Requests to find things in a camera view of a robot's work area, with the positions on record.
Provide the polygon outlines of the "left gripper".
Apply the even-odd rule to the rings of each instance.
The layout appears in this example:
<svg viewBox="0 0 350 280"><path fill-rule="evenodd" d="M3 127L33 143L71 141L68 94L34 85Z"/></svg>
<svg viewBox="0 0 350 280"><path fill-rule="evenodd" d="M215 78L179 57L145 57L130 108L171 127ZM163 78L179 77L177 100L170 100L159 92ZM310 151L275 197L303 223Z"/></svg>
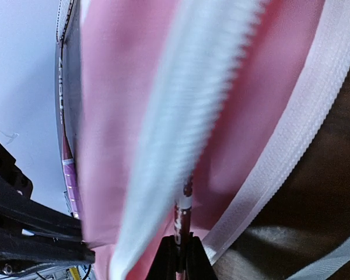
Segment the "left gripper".
<svg viewBox="0 0 350 280"><path fill-rule="evenodd" d="M15 163L0 144L0 274L93 264L81 222L31 200L32 181Z"/></svg>

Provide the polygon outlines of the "pink racket bag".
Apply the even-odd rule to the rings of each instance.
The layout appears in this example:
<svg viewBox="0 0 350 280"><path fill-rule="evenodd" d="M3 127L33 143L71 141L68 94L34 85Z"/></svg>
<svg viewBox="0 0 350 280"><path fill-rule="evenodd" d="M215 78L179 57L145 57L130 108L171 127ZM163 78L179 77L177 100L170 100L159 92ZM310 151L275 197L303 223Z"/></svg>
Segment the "pink racket bag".
<svg viewBox="0 0 350 280"><path fill-rule="evenodd" d="M350 1L80 9L96 278L146 278L192 173L218 279L350 279Z"/></svg>

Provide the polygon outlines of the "pink-handled badminton racket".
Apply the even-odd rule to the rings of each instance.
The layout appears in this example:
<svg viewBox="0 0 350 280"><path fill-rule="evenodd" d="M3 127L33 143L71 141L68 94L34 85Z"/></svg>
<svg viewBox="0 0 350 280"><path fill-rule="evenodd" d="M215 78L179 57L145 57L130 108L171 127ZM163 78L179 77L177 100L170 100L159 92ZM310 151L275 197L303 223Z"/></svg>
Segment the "pink-handled badminton racket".
<svg viewBox="0 0 350 280"><path fill-rule="evenodd" d="M66 39L66 33L68 25L71 19L72 10L74 7L74 1L59 1L57 10L57 22L56 22L56 51L57 59L55 60L55 66L57 74L57 96L58 96L58 111L59 111L59 123L61 126L61 163L62 171L64 174L64 180L66 185L66 193L68 195L68 201L70 205L70 213L76 219L81 217L82 203L79 195L79 188L77 182L77 174L74 157L71 151L71 147L67 138L67 130L65 125L65 111L64 111L64 86L63 86L63 50Z"/></svg>
<svg viewBox="0 0 350 280"><path fill-rule="evenodd" d="M181 189L174 206L174 239L177 248L176 279L186 279L185 258L190 236L191 210L193 201L193 174Z"/></svg>

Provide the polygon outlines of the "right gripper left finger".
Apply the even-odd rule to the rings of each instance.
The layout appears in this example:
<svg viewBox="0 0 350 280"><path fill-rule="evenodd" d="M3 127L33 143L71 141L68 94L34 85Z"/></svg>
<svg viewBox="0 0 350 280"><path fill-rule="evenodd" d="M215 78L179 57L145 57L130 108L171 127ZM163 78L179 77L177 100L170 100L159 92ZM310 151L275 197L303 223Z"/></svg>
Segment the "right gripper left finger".
<svg viewBox="0 0 350 280"><path fill-rule="evenodd" d="M165 236L160 242L146 280L176 280L180 263L180 247L175 236Z"/></svg>

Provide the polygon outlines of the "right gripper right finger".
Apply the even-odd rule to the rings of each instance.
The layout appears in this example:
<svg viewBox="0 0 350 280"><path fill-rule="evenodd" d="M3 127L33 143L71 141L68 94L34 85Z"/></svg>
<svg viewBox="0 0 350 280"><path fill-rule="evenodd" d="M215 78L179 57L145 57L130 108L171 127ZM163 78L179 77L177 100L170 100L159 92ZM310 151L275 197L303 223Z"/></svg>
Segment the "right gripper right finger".
<svg viewBox="0 0 350 280"><path fill-rule="evenodd" d="M185 279L218 280L198 236L190 233L184 257Z"/></svg>

